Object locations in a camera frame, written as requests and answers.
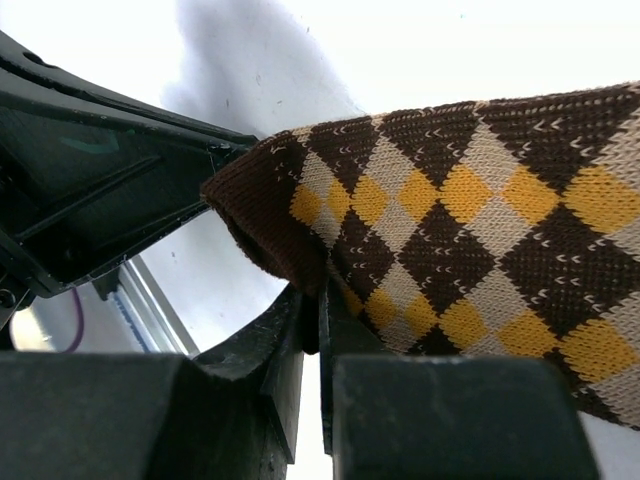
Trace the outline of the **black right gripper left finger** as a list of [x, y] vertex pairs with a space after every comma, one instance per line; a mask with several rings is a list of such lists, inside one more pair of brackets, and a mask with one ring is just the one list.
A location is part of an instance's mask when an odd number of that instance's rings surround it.
[[5, 479], [282, 479], [294, 461], [302, 296], [286, 288], [216, 347], [5, 352]]

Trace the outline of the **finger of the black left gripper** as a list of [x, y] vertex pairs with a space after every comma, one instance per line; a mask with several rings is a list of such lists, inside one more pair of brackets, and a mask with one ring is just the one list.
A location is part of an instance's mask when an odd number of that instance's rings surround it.
[[1, 320], [117, 269], [205, 204], [255, 137], [113, 92], [1, 38]]

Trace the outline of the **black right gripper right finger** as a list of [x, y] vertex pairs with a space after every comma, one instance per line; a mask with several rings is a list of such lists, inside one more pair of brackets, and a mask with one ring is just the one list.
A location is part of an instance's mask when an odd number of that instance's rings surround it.
[[324, 445], [337, 479], [596, 479], [558, 370], [387, 351], [340, 290], [319, 299]]

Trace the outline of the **brown argyle sock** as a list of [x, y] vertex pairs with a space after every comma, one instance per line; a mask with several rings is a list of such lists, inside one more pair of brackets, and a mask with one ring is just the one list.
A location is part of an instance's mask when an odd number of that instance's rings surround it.
[[639, 425], [639, 86], [294, 128], [202, 187], [245, 255], [390, 350], [543, 358]]

